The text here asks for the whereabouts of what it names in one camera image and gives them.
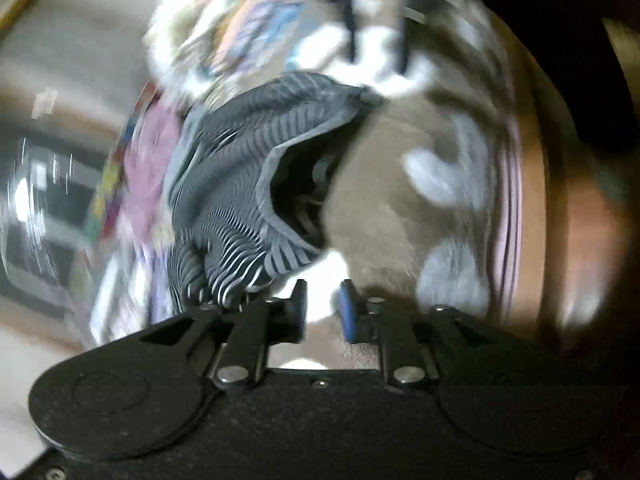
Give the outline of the black white striped shirt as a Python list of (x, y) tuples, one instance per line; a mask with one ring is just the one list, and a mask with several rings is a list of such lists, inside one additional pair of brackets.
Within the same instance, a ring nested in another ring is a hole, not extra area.
[(235, 309), (314, 263), (332, 177), (382, 102), (369, 87), (293, 72), (198, 121), (171, 199), (168, 276), (181, 307)]

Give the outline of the Mickey Mouse brown blanket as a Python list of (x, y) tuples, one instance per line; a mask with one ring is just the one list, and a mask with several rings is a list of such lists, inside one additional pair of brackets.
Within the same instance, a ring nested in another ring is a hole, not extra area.
[(272, 365), (376, 367), (373, 346), (344, 337), (345, 280), (409, 311), (449, 304), (520, 322), (520, 137), (506, 49), (480, 0), (160, 0), (146, 41), (165, 88), (188, 106), (163, 183), (171, 227), (206, 113), (293, 72), (382, 96), (332, 177), (322, 254), (241, 301), (308, 284), (306, 336), (274, 348)]

